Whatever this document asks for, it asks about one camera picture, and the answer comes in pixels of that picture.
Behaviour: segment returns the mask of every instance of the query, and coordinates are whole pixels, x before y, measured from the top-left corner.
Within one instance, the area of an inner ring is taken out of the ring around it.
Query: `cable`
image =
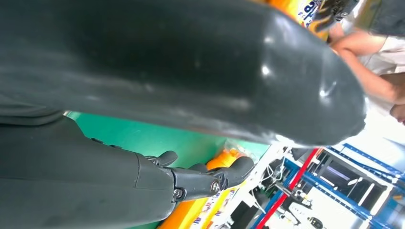
[[[251,192],[252,192],[253,198],[255,199],[255,202],[253,203],[253,205],[255,205],[256,208],[258,208],[259,210],[261,210],[263,212],[263,214],[266,214],[266,211],[262,208],[262,206],[260,206],[259,201],[257,201],[257,199],[253,193],[253,190],[251,190]]]
[[[285,161],[286,161],[286,155],[283,155],[283,162],[281,162],[281,165],[280,165],[280,173],[279,173],[280,177],[276,178],[276,181],[281,181],[281,179],[283,178]]]
[[[288,186],[290,189],[293,189],[297,183],[299,182],[299,180],[302,177],[302,174],[304,174],[305,170],[307,169],[308,165],[310,164],[310,162],[312,161],[313,157],[320,152],[322,149],[321,148],[315,148],[313,149],[313,151],[311,152],[311,154],[308,156],[307,160],[304,162],[304,164],[302,165],[302,167],[299,169],[297,175],[295,176],[294,180],[290,183],[290,185]],[[277,202],[271,207],[270,211],[267,212],[265,214],[265,216],[263,217],[263,219],[259,222],[258,226],[256,227],[256,229],[262,229],[263,226],[265,225],[265,223],[270,219],[270,217],[276,212],[277,208],[281,206],[281,204],[284,202],[284,200],[287,198],[286,194],[283,194],[278,200]]]
[[[260,180],[260,183],[262,183],[263,181],[265,181],[265,180],[271,178],[271,177],[273,176],[273,174],[274,174],[274,171],[273,171],[273,169],[272,169],[270,166],[267,166],[267,167],[266,167],[266,170],[267,170],[267,173],[269,174],[269,176],[266,177],[266,178],[262,178],[262,179]]]

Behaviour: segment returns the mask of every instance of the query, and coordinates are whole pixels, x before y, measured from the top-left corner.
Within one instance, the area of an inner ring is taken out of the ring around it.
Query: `hand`
[[[391,102],[396,105],[405,104],[405,83],[392,80],[388,80],[388,82],[390,82],[390,84],[392,85],[391,88],[394,97],[393,101]]]
[[[390,115],[394,117],[398,122],[405,125],[405,104],[394,105],[391,108]]]

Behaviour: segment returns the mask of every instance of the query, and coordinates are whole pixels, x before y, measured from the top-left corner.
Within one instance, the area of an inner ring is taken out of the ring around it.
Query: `person's arm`
[[[394,117],[399,123],[405,125],[405,104],[394,105],[390,110],[390,115]]]
[[[329,29],[329,40],[330,43],[335,43],[340,38],[344,37],[344,31],[341,23],[336,23]]]
[[[400,86],[393,85],[374,74],[357,58],[379,52],[384,46],[385,40],[386,37],[357,31],[341,38],[332,45],[332,48],[352,69],[367,93],[391,103],[405,104],[405,96],[402,95]]]

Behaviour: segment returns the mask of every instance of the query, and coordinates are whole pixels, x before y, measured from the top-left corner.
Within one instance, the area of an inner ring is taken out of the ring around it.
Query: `white shirt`
[[[345,34],[353,32],[353,23],[363,6],[364,0],[341,22]],[[405,38],[387,37],[378,53],[359,57],[360,61],[377,75],[405,72]],[[405,145],[405,126],[390,116],[393,104],[368,96],[365,130]]]

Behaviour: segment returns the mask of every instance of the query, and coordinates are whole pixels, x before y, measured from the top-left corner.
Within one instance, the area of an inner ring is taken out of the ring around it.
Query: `person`
[[[371,101],[369,108],[403,123],[405,118],[400,117],[405,117],[405,108],[400,107],[405,106],[405,77],[401,74],[405,72],[405,38],[353,27],[362,4],[360,1],[350,15],[330,29],[330,45],[363,85]]]

